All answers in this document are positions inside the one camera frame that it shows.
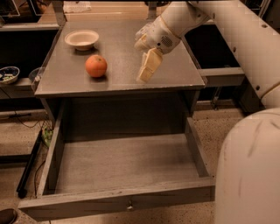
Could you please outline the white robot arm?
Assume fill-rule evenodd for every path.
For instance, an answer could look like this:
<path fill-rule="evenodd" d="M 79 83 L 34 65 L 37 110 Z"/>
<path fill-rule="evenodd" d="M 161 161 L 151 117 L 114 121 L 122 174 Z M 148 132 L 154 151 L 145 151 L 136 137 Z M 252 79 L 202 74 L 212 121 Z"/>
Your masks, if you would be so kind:
<path fill-rule="evenodd" d="M 136 33 L 146 82 L 182 36 L 212 20 L 246 78 L 255 107 L 227 134 L 215 184 L 215 224 L 280 224 L 280 34 L 240 0 L 173 2 Z"/>

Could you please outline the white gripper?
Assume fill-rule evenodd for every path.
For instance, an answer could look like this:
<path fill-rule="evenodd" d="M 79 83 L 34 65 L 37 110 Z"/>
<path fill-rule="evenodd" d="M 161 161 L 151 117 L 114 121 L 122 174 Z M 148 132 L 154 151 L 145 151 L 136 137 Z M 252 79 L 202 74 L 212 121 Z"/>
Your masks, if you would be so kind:
<path fill-rule="evenodd" d="M 137 80 L 147 83 L 158 70 L 163 60 L 163 54 L 171 52 L 180 42 L 180 37 L 174 34 L 161 16 L 150 24 L 147 35 L 144 34 L 135 44 L 138 51 L 147 51 L 143 54 L 142 65 Z"/>

